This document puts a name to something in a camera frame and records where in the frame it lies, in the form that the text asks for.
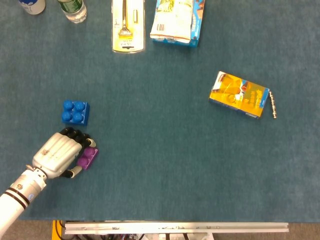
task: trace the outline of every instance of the water bottle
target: water bottle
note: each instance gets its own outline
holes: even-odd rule
[[[87,18],[87,8],[83,0],[58,0],[61,9],[71,22],[82,23]]]
[[[45,0],[18,0],[23,9],[32,15],[41,13],[46,8]]]

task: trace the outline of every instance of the plastic packaging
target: plastic packaging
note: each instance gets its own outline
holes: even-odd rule
[[[112,50],[137,53],[145,49],[145,1],[112,1]]]
[[[155,16],[157,16],[157,10],[160,1],[157,2],[157,7],[155,9]],[[161,42],[167,44],[175,44],[175,45],[182,45],[187,47],[195,48],[198,46],[200,41],[200,31],[201,25],[203,20],[203,14],[205,9],[205,0],[194,0],[193,1],[193,16],[192,16],[192,23],[190,26],[191,35],[190,35],[190,42],[181,42],[179,38],[174,35],[164,35],[163,33],[159,35],[150,35],[154,42]],[[160,30],[164,30],[165,26],[160,26]]]
[[[188,44],[191,40],[191,23],[194,0],[157,0],[152,39],[172,38]]]

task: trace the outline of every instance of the cardboard box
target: cardboard box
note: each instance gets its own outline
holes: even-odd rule
[[[269,91],[269,88],[220,71],[211,90],[209,101],[259,118]]]

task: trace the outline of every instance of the white robotic hand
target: white robotic hand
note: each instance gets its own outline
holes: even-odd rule
[[[0,197],[0,239],[45,188],[47,179],[73,178],[82,168],[67,170],[69,165],[83,149],[95,146],[88,134],[72,127],[56,132],[34,155],[32,166],[27,165],[27,170]]]

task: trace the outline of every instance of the floor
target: floor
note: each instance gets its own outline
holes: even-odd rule
[[[51,240],[51,233],[51,221],[18,220],[2,240]],[[320,223],[292,223],[289,225],[289,233],[224,233],[213,236],[215,240],[319,240]]]

